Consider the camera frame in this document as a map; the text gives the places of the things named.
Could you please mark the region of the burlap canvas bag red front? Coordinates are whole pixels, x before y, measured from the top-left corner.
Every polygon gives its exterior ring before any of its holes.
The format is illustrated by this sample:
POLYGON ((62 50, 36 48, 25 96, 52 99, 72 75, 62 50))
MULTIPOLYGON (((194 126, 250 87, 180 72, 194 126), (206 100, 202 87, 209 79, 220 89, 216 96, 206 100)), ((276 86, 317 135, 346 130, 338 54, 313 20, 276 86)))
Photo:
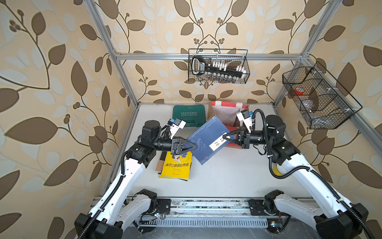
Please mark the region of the burlap canvas bag red front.
POLYGON ((229 131, 233 131, 240 127, 236 114, 244 109, 248 109, 248 105, 242 103, 213 101, 210 102, 208 108, 208 120, 213 116, 217 116, 229 131))

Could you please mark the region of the yellow cartoon book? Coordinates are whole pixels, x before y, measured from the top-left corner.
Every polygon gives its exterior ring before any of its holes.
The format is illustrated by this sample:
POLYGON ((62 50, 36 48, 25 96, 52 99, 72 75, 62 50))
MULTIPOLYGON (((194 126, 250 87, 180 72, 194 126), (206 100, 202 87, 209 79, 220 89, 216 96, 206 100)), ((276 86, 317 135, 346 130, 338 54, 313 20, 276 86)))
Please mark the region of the yellow cartoon book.
POLYGON ((159 178, 180 179, 188 181, 191 172, 193 155, 191 152, 182 155, 172 155, 167 152, 164 167, 159 178))

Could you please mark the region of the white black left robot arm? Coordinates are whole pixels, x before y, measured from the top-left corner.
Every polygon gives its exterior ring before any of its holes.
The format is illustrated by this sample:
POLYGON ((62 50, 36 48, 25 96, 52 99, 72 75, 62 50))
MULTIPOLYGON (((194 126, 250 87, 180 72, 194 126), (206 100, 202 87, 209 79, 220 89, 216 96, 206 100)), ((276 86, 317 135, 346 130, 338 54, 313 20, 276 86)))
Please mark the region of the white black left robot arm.
POLYGON ((196 149, 196 145, 176 136, 186 122, 170 119, 165 126, 156 120, 148 120, 132 147, 120 159, 120 173, 99 202, 87 213, 75 220, 80 239, 121 239, 124 231, 137 218, 157 210, 157 194, 143 189, 135 199, 125 204, 132 187, 146 170, 157 151, 182 155, 196 149))

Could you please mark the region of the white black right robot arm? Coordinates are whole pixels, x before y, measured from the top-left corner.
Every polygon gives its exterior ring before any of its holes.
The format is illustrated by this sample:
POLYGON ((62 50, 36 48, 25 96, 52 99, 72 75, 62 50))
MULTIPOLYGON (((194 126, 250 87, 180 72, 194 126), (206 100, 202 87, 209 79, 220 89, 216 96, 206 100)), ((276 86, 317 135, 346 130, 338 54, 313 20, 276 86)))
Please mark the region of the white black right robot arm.
POLYGON ((361 233, 370 239, 375 238, 366 224, 368 210, 334 189, 298 148, 284 138, 286 126, 279 116, 265 116, 261 109, 253 112, 242 110, 236 116, 244 125, 223 135, 223 139, 242 149, 263 145, 270 174, 275 179, 293 176, 317 203, 316 207, 310 206, 281 190, 266 194, 262 205, 250 200, 252 210, 263 210, 270 216, 287 214, 281 227, 269 226, 270 233, 280 233, 294 217, 315 229, 323 239, 354 239, 361 233))

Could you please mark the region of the blue book yellow label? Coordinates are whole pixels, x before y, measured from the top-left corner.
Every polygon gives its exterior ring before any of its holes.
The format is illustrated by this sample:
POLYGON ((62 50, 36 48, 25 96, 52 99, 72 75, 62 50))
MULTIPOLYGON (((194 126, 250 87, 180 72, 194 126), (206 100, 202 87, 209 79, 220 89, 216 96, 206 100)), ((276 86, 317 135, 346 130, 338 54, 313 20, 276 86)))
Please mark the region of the blue book yellow label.
POLYGON ((230 131, 221 120, 213 116, 187 138, 187 141, 197 147, 191 153, 201 165, 205 164, 229 143, 223 138, 229 133, 230 131))

